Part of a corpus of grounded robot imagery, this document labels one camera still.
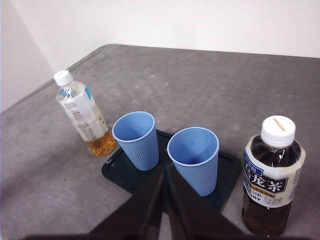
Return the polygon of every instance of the tray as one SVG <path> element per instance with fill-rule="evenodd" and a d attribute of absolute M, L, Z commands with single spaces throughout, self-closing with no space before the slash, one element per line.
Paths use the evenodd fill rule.
<path fill-rule="evenodd" d="M 167 145 L 171 134 L 156 130 L 158 148 L 159 148 L 159 163 L 163 167 L 170 164 L 172 161 L 167 153 Z M 241 169 L 240 160 L 226 152 L 219 151 L 218 153 L 218 173 L 215 190 L 208 196 L 204 196 L 210 205 L 216 210 L 221 211 L 227 199 L 229 198 L 232 189 L 237 182 Z M 134 194 L 135 190 L 148 178 L 154 171 L 141 171 L 131 163 L 128 156 L 120 147 L 102 166 L 102 175 L 117 184 L 126 191 Z M 164 196 L 163 211 L 167 212 L 168 204 L 167 197 Z"/>

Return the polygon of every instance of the gray carpet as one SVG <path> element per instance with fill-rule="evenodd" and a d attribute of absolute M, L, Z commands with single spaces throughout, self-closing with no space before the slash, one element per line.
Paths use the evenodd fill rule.
<path fill-rule="evenodd" d="M 264 118 L 290 117 L 307 155 L 284 235 L 320 235 L 319 58 L 105 45 L 70 72 L 90 87 L 110 128 L 125 113 L 147 111 L 171 134 L 213 130 L 220 149 L 241 159 Z M 101 175 L 110 155 L 90 154 L 57 91 L 50 82 L 1 115 L 3 240 L 87 233 L 130 197 Z M 242 200 L 240 176 L 222 213 L 248 233 Z M 171 239 L 167 215 L 160 239 Z"/>

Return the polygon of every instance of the blue cup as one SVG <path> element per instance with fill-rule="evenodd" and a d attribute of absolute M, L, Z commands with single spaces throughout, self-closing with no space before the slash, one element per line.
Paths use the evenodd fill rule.
<path fill-rule="evenodd" d="M 156 124 L 150 113 L 134 111 L 120 117 L 112 135 L 137 169 L 147 171 L 158 164 Z"/>
<path fill-rule="evenodd" d="M 178 131 L 167 146 L 175 168 L 201 197 L 216 188 L 218 151 L 218 137 L 203 127 Z"/>

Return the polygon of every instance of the bottle label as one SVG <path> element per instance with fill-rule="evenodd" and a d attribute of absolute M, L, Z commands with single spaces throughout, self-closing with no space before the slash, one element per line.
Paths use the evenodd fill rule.
<path fill-rule="evenodd" d="M 270 167 L 251 152 L 250 139 L 244 151 L 243 185 L 248 196 L 267 208 L 279 208 L 294 198 L 306 152 L 301 148 L 299 160 L 288 167 Z"/>
<path fill-rule="evenodd" d="M 85 142 L 93 142 L 108 131 L 107 123 L 87 86 L 76 97 L 59 103 Z"/>

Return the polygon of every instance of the bottle cap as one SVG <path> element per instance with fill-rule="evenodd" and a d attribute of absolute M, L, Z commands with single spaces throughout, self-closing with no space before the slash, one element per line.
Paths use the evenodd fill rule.
<path fill-rule="evenodd" d="M 53 79 L 55 80 L 55 83 L 61 87 L 68 85 L 72 82 L 74 77 L 70 74 L 68 70 L 62 70 L 58 71 L 54 76 Z"/>
<path fill-rule="evenodd" d="M 286 116 L 269 116 L 262 123 L 262 140 L 274 147 L 290 146 L 295 140 L 296 125 Z"/>

